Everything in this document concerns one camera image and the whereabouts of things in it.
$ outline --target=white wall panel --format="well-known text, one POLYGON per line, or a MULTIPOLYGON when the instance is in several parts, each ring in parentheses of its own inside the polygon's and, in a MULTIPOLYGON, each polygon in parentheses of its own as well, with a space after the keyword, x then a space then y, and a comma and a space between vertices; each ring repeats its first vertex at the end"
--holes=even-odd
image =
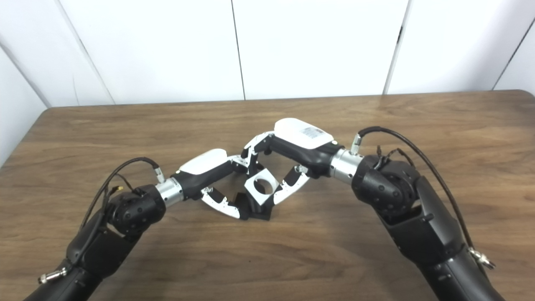
POLYGON ((243 100, 230 0, 61 1, 117 103, 243 100))
POLYGON ((535 27, 531 27, 495 89, 522 89, 535 95, 535 27))
POLYGON ((0 167, 45 109, 0 49, 0 167))
POLYGON ((528 0, 412 0, 388 93, 492 89, 534 17, 528 0))
POLYGON ((406 7, 234 0, 246 99, 381 94, 406 7))
POLYGON ((0 1, 0 42, 52 106, 112 104, 54 0, 0 1))

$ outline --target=metal connector fitting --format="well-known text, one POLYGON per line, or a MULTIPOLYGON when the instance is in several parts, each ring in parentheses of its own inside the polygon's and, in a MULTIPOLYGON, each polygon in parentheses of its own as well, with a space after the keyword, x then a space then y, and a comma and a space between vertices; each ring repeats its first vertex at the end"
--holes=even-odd
POLYGON ((351 145, 351 149, 349 150, 349 153, 351 155, 358 154, 358 149, 360 148, 362 143, 362 138, 359 134, 355 135, 355 139, 353 140, 353 144, 351 145))
POLYGON ((165 176, 164 176, 164 174, 162 172, 162 169, 160 167, 156 168, 154 170, 154 172, 156 173, 156 178, 158 178, 158 183, 161 184, 161 183, 165 182, 165 176))
POLYGON ((480 264, 482 264, 484 267, 488 269, 495 269, 496 265, 490 261, 487 256, 485 256, 483 253, 476 251, 474 248, 468 248, 468 252, 470 252, 470 255, 480 264))
POLYGON ((53 281, 55 279, 58 279, 60 277, 64 277, 65 275, 67 275, 67 269, 66 268, 62 268, 60 270, 55 270, 52 273, 41 275, 41 277, 39 277, 37 279, 37 282, 39 284, 47 283, 47 282, 53 281))

